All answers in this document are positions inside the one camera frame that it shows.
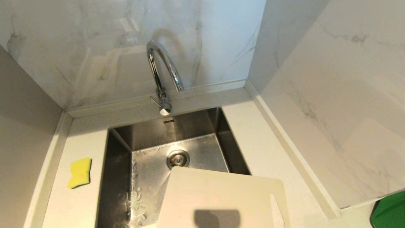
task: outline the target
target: faucet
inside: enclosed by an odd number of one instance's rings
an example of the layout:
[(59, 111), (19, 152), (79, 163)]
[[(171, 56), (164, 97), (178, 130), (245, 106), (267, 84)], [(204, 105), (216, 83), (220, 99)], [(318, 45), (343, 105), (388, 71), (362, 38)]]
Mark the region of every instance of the faucet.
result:
[(162, 75), (162, 73), (159, 72), (158, 68), (156, 67), (154, 52), (157, 52), (159, 54), (160, 58), (166, 65), (166, 68), (169, 71), (170, 76), (172, 77), (173, 84), (175, 85), (177, 92), (183, 91), (184, 87), (179, 77), (179, 73), (177, 72), (177, 69), (175, 67), (175, 64), (173, 63), (172, 58), (170, 57), (167, 50), (163, 47), (163, 45), (161, 45), (157, 41), (151, 40), (146, 45), (146, 52), (148, 54), (149, 65), (152, 69), (153, 78), (156, 83), (156, 95), (158, 97), (158, 100), (154, 99), (153, 96), (150, 96), (150, 99), (152, 99), (159, 106), (160, 114), (162, 116), (167, 116), (172, 110), (172, 105), (170, 104), (169, 98), (166, 95), (166, 88), (162, 86), (162, 83), (160, 82), (159, 75)]

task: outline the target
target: marble backsplash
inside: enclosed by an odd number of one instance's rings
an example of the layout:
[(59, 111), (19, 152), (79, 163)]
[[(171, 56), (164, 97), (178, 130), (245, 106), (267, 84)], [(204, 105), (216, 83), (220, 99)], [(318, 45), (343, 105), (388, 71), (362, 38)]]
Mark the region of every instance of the marble backsplash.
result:
[(248, 79), (339, 208), (405, 188), (404, 7), (266, 4)]
[(247, 78), (265, 2), (0, 0), (0, 44), (62, 108), (79, 108), (153, 94), (151, 39), (185, 88)]

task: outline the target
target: green object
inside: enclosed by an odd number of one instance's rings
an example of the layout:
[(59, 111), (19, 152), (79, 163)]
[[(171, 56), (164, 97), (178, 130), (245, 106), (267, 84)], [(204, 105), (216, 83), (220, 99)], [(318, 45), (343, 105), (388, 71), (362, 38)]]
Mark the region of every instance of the green object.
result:
[(371, 213), (370, 223), (373, 228), (404, 228), (405, 191), (377, 201)]

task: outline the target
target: stainless steel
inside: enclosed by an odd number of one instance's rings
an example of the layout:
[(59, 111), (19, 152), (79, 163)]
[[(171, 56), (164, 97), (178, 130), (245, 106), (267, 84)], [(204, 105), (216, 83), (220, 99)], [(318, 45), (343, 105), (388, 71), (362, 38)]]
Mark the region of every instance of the stainless steel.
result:
[(185, 166), (250, 175), (220, 108), (111, 129), (97, 227), (155, 223), (171, 171), (168, 158), (182, 151), (189, 156)]
[(149, 65), (151, 67), (152, 73), (153, 73), (153, 78), (156, 83), (156, 95), (158, 97), (158, 100), (153, 99), (159, 107), (160, 107), (160, 114), (163, 116), (167, 116), (171, 112), (171, 104), (169, 102), (169, 99), (166, 95), (166, 88), (162, 86), (162, 83), (160, 81), (160, 76), (162, 73), (156, 66), (155, 62), (155, 52), (158, 53), (160, 58), (163, 60), (163, 63), (166, 65), (167, 70), (169, 71), (170, 76), (172, 77), (173, 84), (177, 90), (177, 92), (183, 91), (183, 83), (181, 82), (179, 73), (177, 72), (176, 66), (173, 63), (172, 58), (170, 57), (169, 53), (167, 50), (157, 41), (149, 41), (148, 44), (146, 45), (146, 52), (148, 54), (148, 60), (149, 60)]
[(184, 150), (175, 150), (167, 156), (167, 166), (172, 169), (175, 166), (188, 167), (190, 156)]

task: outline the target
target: sink basin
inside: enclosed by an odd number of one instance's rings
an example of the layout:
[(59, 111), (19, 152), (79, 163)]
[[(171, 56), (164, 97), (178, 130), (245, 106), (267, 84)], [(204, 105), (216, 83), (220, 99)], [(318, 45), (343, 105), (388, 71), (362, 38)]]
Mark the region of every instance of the sink basin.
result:
[(173, 166), (250, 175), (221, 108), (113, 128), (96, 226), (156, 223)]

